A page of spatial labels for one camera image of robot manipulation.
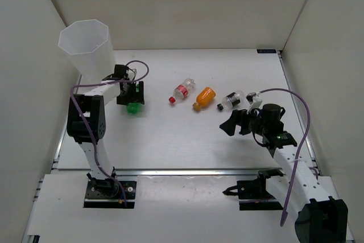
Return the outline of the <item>green plastic soda bottle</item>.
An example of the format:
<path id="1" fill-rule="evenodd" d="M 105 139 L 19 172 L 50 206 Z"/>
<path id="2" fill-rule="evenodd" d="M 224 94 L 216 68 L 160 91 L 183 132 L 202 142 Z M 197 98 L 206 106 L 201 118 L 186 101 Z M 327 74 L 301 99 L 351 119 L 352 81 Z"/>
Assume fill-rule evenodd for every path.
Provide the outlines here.
<path id="1" fill-rule="evenodd" d="M 135 91 L 135 85 L 132 85 L 130 87 L 129 92 L 130 91 Z M 141 106 L 142 106 L 142 104 L 139 104 L 139 103 L 131 103 L 131 104 L 126 105 L 126 109 L 127 109 L 127 112 L 130 114 L 137 114 L 140 111 Z"/>

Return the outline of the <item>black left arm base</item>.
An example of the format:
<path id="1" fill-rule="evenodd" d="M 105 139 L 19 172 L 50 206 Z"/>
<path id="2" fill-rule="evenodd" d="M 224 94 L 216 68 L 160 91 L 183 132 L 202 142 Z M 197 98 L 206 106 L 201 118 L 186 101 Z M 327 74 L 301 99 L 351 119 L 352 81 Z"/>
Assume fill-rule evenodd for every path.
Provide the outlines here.
<path id="1" fill-rule="evenodd" d="M 113 180 L 99 180 L 87 174 L 88 184 L 84 197 L 84 208 L 134 209 L 137 181 L 120 180 L 125 195 Z"/>

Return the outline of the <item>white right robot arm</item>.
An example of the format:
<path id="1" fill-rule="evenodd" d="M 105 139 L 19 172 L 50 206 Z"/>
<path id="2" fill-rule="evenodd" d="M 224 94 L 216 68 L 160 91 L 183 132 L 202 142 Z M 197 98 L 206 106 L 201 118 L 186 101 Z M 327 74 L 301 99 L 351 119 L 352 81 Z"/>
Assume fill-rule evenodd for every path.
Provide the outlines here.
<path id="1" fill-rule="evenodd" d="M 266 148 L 283 170 L 264 174 L 256 182 L 255 190 L 261 197 L 273 196 L 283 207 L 282 217 L 291 217 L 300 242 L 345 242 L 348 208 L 341 199 L 335 199 L 300 158 L 297 142 L 284 130 L 281 118 L 285 108 L 265 104 L 253 110 L 234 110 L 227 121 L 220 124 L 227 135 L 235 128 L 240 135 L 261 136 L 261 147 Z"/>

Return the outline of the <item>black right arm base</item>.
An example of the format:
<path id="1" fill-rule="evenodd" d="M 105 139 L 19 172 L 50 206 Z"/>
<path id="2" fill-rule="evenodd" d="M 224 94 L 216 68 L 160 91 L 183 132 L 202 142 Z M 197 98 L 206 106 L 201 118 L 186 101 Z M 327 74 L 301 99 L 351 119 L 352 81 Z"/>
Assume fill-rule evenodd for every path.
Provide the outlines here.
<path id="1" fill-rule="evenodd" d="M 240 211 L 281 211 L 283 207 L 266 190 L 268 179 L 283 177 L 279 169 L 258 171 L 254 180 L 237 180 L 236 185 L 228 187 L 222 193 L 225 196 L 237 196 Z"/>

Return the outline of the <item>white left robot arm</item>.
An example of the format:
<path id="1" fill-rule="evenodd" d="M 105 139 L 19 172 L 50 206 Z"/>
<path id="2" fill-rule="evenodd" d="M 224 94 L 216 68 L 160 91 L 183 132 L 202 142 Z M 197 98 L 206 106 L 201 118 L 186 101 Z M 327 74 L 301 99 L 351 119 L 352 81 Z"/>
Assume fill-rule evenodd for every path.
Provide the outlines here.
<path id="1" fill-rule="evenodd" d="M 137 70 L 117 64 L 114 72 L 101 83 L 77 85 L 75 88 L 91 88 L 83 93 L 73 93 L 69 100 L 67 133 L 80 145 L 88 161 L 88 179 L 106 197 L 114 197 L 119 191 L 115 168 L 111 165 L 103 143 L 106 133 L 105 106 L 112 100 L 135 114 L 144 101 L 144 82 L 137 78 Z"/>

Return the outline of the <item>translucent white plastic bin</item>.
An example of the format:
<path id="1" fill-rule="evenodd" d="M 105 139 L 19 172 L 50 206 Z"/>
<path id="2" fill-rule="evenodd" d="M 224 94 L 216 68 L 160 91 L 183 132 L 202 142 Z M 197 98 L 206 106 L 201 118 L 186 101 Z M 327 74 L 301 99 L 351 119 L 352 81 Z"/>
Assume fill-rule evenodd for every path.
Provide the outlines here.
<path id="1" fill-rule="evenodd" d="M 76 21 L 63 29 L 58 46 L 88 84 L 100 83 L 114 72 L 109 28 L 96 19 Z"/>

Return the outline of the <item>clear bottle black label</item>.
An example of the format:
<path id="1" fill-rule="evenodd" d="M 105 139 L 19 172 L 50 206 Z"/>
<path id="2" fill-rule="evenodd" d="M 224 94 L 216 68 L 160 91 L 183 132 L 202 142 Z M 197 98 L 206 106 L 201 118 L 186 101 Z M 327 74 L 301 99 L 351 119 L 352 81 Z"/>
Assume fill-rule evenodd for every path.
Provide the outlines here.
<path id="1" fill-rule="evenodd" d="M 221 102 L 217 104 L 217 109 L 219 111 L 231 110 L 234 107 L 242 104 L 245 99 L 245 94 L 242 90 L 236 90 L 231 92 L 227 96 L 223 97 Z"/>

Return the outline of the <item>orange juice bottle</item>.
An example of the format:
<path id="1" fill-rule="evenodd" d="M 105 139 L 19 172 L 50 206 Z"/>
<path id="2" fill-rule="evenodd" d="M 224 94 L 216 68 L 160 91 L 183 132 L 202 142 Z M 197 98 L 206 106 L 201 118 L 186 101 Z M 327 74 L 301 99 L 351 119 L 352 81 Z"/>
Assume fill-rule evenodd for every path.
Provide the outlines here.
<path id="1" fill-rule="evenodd" d="M 197 97 L 196 102 L 193 103 L 192 107 L 196 111 L 201 111 L 208 107 L 210 103 L 214 100 L 216 96 L 215 91 L 210 88 L 206 87 Z"/>

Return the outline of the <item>clear bottle red label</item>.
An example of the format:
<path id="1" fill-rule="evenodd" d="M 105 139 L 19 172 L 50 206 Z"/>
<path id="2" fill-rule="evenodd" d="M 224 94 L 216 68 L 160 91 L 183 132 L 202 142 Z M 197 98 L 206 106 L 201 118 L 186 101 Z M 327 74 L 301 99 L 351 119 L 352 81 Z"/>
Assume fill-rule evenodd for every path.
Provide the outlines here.
<path id="1" fill-rule="evenodd" d="M 168 99 L 170 104 L 177 104 L 178 102 L 183 101 L 191 91 L 196 87 L 196 83 L 194 79 L 186 78 L 180 85 L 178 85 L 174 91 L 172 96 Z"/>

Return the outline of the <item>dark label on table edge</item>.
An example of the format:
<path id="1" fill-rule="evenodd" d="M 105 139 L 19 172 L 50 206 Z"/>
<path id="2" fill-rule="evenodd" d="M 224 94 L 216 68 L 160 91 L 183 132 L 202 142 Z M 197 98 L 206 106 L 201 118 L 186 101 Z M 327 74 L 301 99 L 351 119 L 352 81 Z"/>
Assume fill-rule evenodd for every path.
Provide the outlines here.
<path id="1" fill-rule="evenodd" d="M 275 49 L 257 49 L 258 54 L 276 54 Z"/>

